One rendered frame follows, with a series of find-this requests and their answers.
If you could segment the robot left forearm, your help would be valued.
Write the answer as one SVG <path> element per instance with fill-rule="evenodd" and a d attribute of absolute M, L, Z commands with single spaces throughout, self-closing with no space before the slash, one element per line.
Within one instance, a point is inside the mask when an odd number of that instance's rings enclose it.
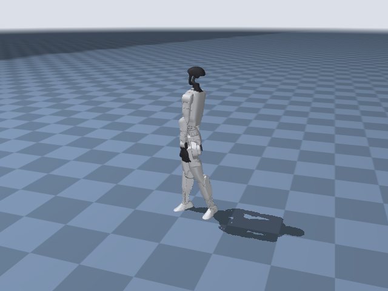
<path fill-rule="evenodd" d="M 186 120 L 185 119 L 180 119 L 179 120 L 179 126 L 180 126 L 180 146 L 185 148 L 185 143 L 187 142 L 188 140 L 188 137 L 187 137 L 187 132 L 189 130 L 189 128 L 187 127 L 187 123 L 186 123 Z M 187 143 L 188 145 L 188 143 Z"/>

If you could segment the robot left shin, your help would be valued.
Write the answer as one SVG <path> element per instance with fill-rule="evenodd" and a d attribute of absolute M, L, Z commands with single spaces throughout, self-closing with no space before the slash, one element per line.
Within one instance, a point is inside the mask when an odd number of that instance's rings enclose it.
<path fill-rule="evenodd" d="M 204 185 L 201 183 L 198 183 L 199 189 L 201 191 L 202 197 L 205 199 L 209 209 L 212 208 L 212 210 L 215 208 L 212 198 L 212 185 L 210 183 L 210 179 L 208 176 L 204 177 Z"/>

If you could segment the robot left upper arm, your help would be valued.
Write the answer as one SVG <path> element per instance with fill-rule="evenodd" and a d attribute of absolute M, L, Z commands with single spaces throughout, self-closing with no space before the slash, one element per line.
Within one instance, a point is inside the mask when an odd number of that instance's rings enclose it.
<path fill-rule="evenodd" d="M 183 114 L 183 119 L 186 120 L 186 123 L 189 123 L 190 120 L 190 108 L 191 104 L 193 102 L 193 93 L 185 93 L 182 96 L 182 114 Z M 181 119 L 182 119 L 181 118 Z"/>

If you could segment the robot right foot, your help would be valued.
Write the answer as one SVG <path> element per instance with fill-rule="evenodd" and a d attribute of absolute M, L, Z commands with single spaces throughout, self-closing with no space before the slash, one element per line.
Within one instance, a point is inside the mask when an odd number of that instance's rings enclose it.
<path fill-rule="evenodd" d="M 186 203 L 185 205 L 181 203 L 177 208 L 174 209 L 175 212 L 183 211 L 185 209 L 193 207 L 193 203 L 191 201 L 188 201 L 188 204 Z"/>

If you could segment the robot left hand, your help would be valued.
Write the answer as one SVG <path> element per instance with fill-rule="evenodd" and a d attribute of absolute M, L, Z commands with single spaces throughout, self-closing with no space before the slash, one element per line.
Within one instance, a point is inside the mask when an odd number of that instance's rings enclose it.
<path fill-rule="evenodd" d="M 188 145 L 187 145 L 187 142 L 185 143 L 185 148 L 181 147 L 181 152 L 179 154 L 180 157 L 182 157 L 182 161 L 184 162 L 191 162 L 191 160 L 189 159 L 189 154 L 187 152 L 187 149 L 188 149 Z"/>

